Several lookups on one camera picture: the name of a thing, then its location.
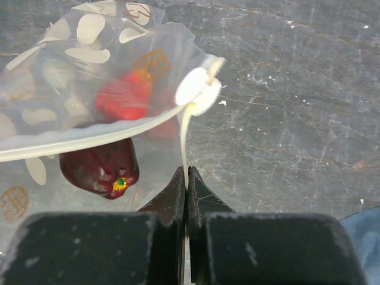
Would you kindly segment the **clear zip top bag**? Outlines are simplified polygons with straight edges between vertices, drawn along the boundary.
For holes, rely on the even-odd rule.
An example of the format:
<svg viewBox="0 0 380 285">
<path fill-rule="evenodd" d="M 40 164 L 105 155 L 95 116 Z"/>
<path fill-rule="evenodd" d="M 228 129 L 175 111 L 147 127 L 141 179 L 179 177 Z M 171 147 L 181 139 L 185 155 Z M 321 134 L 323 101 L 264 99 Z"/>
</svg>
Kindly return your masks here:
<svg viewBox="0 0 380 285">
<path fill-rule="evenodd" d="M 187 164 L 189 121 L 217 101 L 224 64 L 146 4 L 84 3 L 52 24 L 1 72 L 1 254 L 35 214 L 135 211 L 156 196 Z M 153 80 L 147 115 L 103 119 L 99 90 L 139 68 Z M 140 177 L 121 197 L 103 198 L 63 176 L 60 154 L 126 138 Z"/>
</svg>

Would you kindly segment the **dark purple fruit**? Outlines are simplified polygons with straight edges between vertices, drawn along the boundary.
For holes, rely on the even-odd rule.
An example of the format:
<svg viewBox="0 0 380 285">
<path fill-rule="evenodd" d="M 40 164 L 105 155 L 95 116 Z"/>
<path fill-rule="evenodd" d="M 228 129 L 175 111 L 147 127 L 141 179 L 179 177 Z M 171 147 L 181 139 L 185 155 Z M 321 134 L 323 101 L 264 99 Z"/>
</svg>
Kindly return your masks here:
<svg viewBox="0 0 380 285">
<path fill-rule="evenodd" d="M 114 200 L 135 185 L 140 168 L 130 138 L 59 155 L 63 176 L 74 186 Z"/>
</svg>

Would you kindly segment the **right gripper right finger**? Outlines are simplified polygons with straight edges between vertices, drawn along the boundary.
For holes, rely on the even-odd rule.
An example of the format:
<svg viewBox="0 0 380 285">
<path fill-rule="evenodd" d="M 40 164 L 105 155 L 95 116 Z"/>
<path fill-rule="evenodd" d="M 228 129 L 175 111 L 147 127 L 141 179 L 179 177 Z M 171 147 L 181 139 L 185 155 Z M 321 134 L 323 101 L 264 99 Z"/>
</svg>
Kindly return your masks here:
<svg viewBox="0 0 380 285">
<path fill-rule="evenodd" d="M 238 213 L 188 170 L 194 284 L 366 284 L 353 243 L 334 217 Z"/>
</svg>

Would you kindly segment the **red bell pepper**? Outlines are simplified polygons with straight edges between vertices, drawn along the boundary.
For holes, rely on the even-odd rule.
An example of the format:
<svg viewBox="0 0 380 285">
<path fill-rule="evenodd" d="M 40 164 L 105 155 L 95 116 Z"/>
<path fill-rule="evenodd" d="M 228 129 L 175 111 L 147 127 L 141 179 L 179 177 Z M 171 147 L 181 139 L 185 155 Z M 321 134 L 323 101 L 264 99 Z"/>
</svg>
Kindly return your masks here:
<svg viewBox="0 0 380 285">
<path fill-rule="evenodd" d="M 147 115 L 152 89 L 150 73 L 135 69 L 104 85 L 94 104 L 105 120 L 136 121 Z"/>
</svg>

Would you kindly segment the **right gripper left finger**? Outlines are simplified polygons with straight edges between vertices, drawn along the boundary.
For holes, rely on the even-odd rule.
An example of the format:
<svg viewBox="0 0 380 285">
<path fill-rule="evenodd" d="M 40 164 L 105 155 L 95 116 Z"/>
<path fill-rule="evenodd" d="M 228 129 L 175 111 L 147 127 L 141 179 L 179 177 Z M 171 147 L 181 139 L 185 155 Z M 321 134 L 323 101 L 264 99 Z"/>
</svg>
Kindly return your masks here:
<svg viewBox="0 0 380 285">
<path fill-rule="evenodd" d="M 16 231 L 2 284 L 182 284 L 185 175 L 136 212 L 39 213 Z"/>
</svg>

